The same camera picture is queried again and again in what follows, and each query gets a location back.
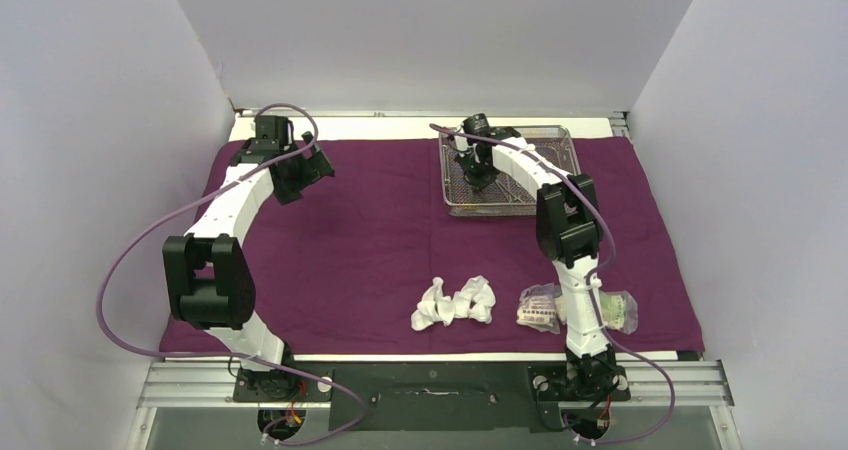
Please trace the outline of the wire mesh instrument tray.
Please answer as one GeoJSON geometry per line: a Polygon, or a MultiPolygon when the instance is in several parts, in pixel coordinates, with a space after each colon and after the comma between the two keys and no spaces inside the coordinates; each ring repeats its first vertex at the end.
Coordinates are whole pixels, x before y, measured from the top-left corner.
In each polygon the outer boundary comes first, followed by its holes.
{"type": "MultiPolygon", "coordinates": [[[[572,174],[579,174],[580,164],[569,130],[559,125],[523,125],[516,130],[535,150],[549,162],[572,174]]],[[[451,137],[438,136],[443,200],[448,213],[455,217],[518,217],[533,216],[536,211],[535,198],[530,204],[509,204],[495,182],[482,191],[475,191],[463,178],[460,165],[454,160],[457,155],[451,137]]]]}

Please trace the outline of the purple cloth wrap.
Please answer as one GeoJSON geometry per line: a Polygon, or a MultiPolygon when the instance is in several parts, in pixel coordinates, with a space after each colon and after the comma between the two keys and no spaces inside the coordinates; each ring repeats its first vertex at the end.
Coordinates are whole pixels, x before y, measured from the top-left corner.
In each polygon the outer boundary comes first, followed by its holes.
{"type": "MultiPolygon", "coordinates": [[[[701,326],[646,175],[622,137],[579,139],[611,234],[608,291],[638,305],[638,327],[620,335],[643,351],[703,351],[701,326]]],[[[333,177],[300,200],[266,201],[242,249],[256,309],[297,355],[560,353],[561,336],[521,326],[521,292],[556,274],[540,252],[533,218],[453,217],[442,196],[433,140],[330,141],[333,177]],[[487,278],[496,303],[489,324],[458,320],[414,331],[410,317],[434,278],[447,293],[487,278]]]]}

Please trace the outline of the white gauze piece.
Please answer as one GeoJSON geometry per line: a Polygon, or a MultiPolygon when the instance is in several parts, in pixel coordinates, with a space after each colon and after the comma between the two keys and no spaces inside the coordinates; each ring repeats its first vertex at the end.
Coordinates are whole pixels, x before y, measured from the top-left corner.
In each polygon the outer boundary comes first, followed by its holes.
{"type": "Polygon", "coordinates": [[[470,278],[453,296],[457,319],[471,319],[483,324],[492,322],[492,310],[497,303],[493,288],[482,275],[470,278]]]}

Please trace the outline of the white cotton balls bag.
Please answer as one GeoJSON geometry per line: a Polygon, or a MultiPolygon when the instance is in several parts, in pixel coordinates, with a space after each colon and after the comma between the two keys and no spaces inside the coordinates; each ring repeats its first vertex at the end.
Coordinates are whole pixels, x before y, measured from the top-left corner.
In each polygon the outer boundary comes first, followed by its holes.
{"type": "Polygon", "coordinates": [[[416,309],[410,317],[413,331],[421,332],[430,326],[441,323],[447,327],[456,316],[456,306],[451,296],[443,291],[444,280],[434,277],[431,285],[423,293],[416,309]]]}

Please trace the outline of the pink packet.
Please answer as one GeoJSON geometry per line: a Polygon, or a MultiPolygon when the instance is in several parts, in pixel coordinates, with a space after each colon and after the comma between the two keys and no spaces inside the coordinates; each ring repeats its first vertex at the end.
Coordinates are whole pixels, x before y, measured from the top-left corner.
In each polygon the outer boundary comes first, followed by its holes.
{"type": "Polygon", "coordinates": [[[562,294],[553,283],[533,285],[523,290],[516,310],[516,323],[542,333],[559,335],[562,324],[556,315],[554,298],[562,294]]]}

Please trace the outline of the white gauze bag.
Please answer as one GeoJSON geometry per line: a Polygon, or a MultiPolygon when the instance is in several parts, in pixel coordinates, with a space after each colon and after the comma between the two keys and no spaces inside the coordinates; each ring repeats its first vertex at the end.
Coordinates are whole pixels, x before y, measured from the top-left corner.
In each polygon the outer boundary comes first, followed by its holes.
{"type": "Polygon", "coordinates": [[[554,298],[554,304],[559,322],[562,325],[565,325],[567,322],[567,308],[565,305],[565,296],[562,294],[556,296],[554,298]]]}

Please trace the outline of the green packet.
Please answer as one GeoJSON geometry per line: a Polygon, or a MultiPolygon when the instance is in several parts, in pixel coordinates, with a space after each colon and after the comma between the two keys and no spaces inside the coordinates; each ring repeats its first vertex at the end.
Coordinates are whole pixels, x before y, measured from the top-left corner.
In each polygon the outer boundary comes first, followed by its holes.
{"type": "Polygon", "coordinates": [[[633,334],[639,326],[638,303],[627,291],[599,294],[602,318],[607,328],[633,334]]]}

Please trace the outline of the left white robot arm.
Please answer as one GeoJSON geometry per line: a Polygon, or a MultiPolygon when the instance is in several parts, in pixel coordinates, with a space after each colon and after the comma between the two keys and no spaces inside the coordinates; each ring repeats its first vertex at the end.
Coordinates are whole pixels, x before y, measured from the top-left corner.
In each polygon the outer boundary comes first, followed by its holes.
{"type": "Polygon", "coordinates": [[[162,247],[171,313],[221,342],[247,390],[288,400],[303,388],[287,343],[256,311],[257,291],[242,245],[269,198],[281,205],[335,170],[315,136],[297,137],[283,116],[258,115],[254,136],[233,155],[216,196],[182,236],[162,247]]]}

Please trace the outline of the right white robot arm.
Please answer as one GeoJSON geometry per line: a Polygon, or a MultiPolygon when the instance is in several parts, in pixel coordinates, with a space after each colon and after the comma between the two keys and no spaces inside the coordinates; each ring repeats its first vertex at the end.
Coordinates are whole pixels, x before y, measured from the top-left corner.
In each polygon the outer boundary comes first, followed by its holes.
{"type": "Polygon", "coordinates": [[[534,196],[537,245],[554,265],[566,312],[564,389],[576,400],[605,399],[620,373],[599,310],[605,227],[592,178],[559,168],[518,130],[494,127],[482,113],[466,118],[452,138],[469,185],[483,189],[507,175],[534,196]]]}

